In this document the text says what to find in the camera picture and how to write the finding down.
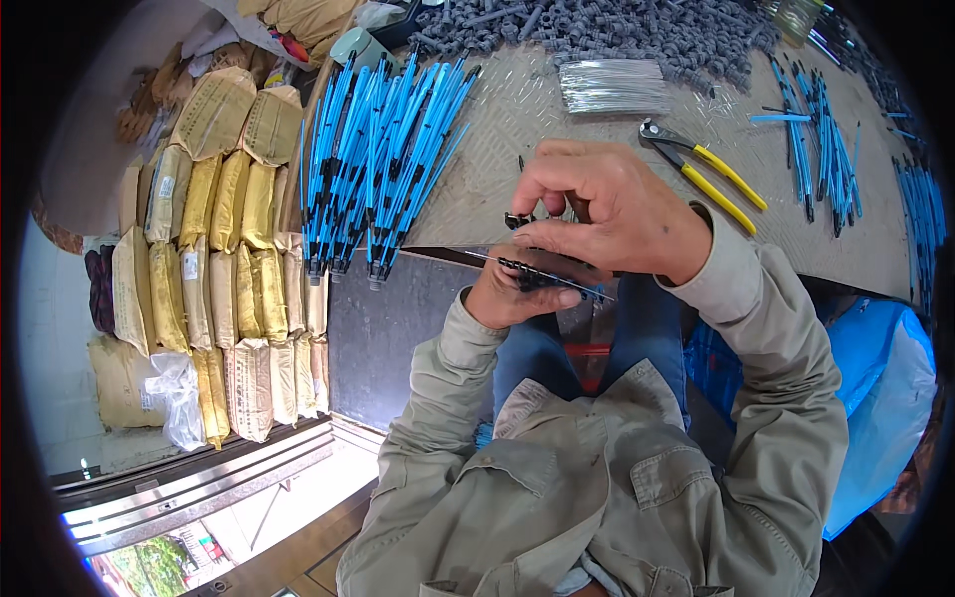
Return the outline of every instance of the person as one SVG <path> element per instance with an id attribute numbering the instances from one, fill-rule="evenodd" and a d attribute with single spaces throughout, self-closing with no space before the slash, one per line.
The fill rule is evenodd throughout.
<path id="1" fill-rule="evenodd" d="M 414 351 L 339 594 L 809 595 L 848 431 L 805 288 L 779 248 L 687 205 L 626 146 L 543 142 L 512 211 L 540 199 L 557 214 L 565 194 L 589 224 L 538 220 L 491 255 L 569 255 L 599 268 L 562 266 L 588 284 L 628 272 L 599 396 L 581 396 L 545 315 L 580 293 L 520 292 L 488 261 Z M 679 301 L 743 362 L 720 479 L 685 432 Z M 476 451 L 492 391 L 493 440 Z"/>

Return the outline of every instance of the tree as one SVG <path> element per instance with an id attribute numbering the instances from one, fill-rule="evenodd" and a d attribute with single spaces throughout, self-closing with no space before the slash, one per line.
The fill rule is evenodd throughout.
<path id="1" fill-rule="evenodd" d="M 182 568 L 189 555 L 168 537 L 156 537 L 109 554 L 140 597 L 178 597 L 188 587 Z"/>

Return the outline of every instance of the glass jar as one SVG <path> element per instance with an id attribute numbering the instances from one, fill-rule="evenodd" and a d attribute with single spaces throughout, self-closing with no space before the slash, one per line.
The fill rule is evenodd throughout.
<path id="1" fill-rule="evenodd" d="M 816 24 L 822 4 L 822 0 L 781 0 L 773 22 L 782 31 L 782 38 L 801 48 Z"/>

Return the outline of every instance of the khaki jacket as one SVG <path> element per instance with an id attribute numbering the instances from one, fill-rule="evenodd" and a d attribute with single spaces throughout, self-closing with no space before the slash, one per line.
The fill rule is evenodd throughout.
<path id="1" fill-rule="evenodd" d="M 848 445 L 829 338 L 779 248 L 693 208 L 711 224 L 710 257 L 686 284 L 663 286 L 744 364 L 722 479 L 648 360 L 592 402 L 525 379 L 476 451 L 508 330 L 484 328 L 458 297 L 414 351 L 411 400 L 381 447 L 339 594 L 549 597 L 585 549 L 633 595 L 812 592 Z"/>

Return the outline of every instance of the table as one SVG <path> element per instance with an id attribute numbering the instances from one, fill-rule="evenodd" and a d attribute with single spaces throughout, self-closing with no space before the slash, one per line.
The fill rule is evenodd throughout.
<path id="1" fill-rule="evenodd" d="M 812 48 L 781 46 L 780 61 L 782 51 L 800 59 L 806 68 L 822 72 L 850 153 L 856 122 L 861 123 L 857 178 L 863 218 L 845 228 L 840 238 L 834 238 L 828 202 L 824 208 L 817 203 L 816 222 L 808 224 L 804 207 L 796 201 L 794 175 L 786 167 L 784 124 L 749 123 L 750 115 L 765 113 L 760 106 L 782 104 L 765 55 L 753 52 L 751 56 L 753 88 L 748 95 L 729 83 L 716 88 L 716 99 L 668 84 L 672 111 L 655 119 L 711 149 L 766 200 L 769 209 L 759 213 L 729 180 L 700 159 L 682 153 L 753 220 L 758 230 L 754 239 L 779 245 L 797 272 L 908 300 L 908 241 L 902 196 L 890 160 L 904 153 L 904 144 L 886 130 L 890 122 L 881 115 L 860 75 L 840 71 Z M 470 122 L 471 129 L 425 203 L 406 246 L 506 241 L 510 231 L 502 216 L 510 209 L 520 173 L 518 155 L 531 159 L 537 142 L 547 137 L 628 143 L 681 198 L 699 199 L 720 210 L 655 150 L 639 144 L 642 117 L 565 112 L 557 73 L 539 46 L 503 47 L 488 57 L 469 58 L 465 71 L 476 64 L 482 67 L 480 79 L 458 116 L 459 121 Z M 810 147 L 809 152 L 815 164 L 814 149 Z M 914 302 L 919 303 L 918 294 Z"/>

